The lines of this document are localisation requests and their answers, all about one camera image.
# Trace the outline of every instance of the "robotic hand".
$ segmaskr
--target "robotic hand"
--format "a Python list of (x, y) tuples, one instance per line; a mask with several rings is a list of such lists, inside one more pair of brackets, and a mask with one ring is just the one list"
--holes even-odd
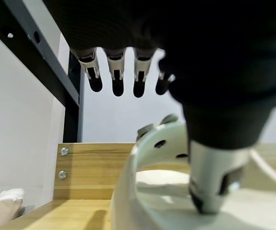
[(189, 191), (200, 213), (217, 213), (276, 106), (276, 1), (44, 2), (96, 92), (102, 88), (96, 47), (107, 54), (116, 96), (123, 93), (125, 48), (134, 47), (136, 97), (154, 51), (165, 50), (156, 91), (169, 88), (182, 103)]

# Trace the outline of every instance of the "white cable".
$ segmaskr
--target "white cable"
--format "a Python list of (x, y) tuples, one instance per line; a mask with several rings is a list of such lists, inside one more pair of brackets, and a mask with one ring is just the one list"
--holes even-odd
[(276, 182), (276, 171), (257, 153), (257, 151), (251, 150), (251, 158), (268, 177)]

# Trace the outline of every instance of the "wooden shelf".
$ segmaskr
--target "wooden shelf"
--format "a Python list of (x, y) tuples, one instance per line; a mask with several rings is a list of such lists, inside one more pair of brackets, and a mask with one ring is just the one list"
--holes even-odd
[(110, 200), (53, 200), (0, 230), (110, 230)]
[[(69, 149), (57, 155), (54, 200), (17, 218), (0, 230), (110, 230), (110, 198), (133, 144), (60, 144)], [(276, 170), (276, 143), (255, 147)], [(189, 168), (158, 165), (147, 169)], [(58, 179), (61, 170), (67, 178)]]

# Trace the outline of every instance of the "metal screw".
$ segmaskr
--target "metal screw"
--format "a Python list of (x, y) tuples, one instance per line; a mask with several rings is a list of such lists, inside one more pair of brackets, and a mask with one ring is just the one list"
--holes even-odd
[(8, 34), (7, 34), (7, 37), (8, 37), (8, 38), (13, 38), (13, 34), (12, 34), (12, 33), (8, 33)]
[(60, 171), (59, 174), (58, 174), (58, 177), (59, 177), (60, 180), (66, 179), (66, 177), (67, 177), (67, 172), (64, 171), (64, 170)]
[(66, 156), (69, 153), (69, 150), (67, 148), (62, 148), (60, 150), (61, 156)]

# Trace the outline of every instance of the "black metal frame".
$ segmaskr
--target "black metal frame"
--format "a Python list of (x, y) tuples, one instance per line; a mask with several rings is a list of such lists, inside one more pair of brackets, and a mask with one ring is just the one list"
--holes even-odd
[(63, 142), (81, 142), (84, 74), (74, 55), (67, 75), (22, 0), (0, 0), (0, 40), (65, 106)]

